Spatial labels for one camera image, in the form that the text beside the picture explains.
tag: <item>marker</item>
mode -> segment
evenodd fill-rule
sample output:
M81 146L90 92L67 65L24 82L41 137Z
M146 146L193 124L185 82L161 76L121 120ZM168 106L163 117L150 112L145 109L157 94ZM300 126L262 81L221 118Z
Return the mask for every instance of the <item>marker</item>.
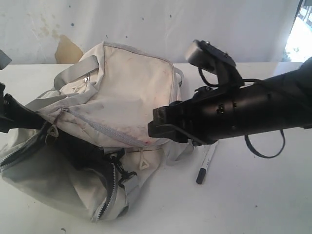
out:
M210 164L211 159L213 158L213 155L215 153L216 146L219 141L217 141L215 144L211 145L206 153L206 156L204 158L203 163L201 164L196 183L197 184L202 184L203 180L205 178L206 172L208 171L208 167Z

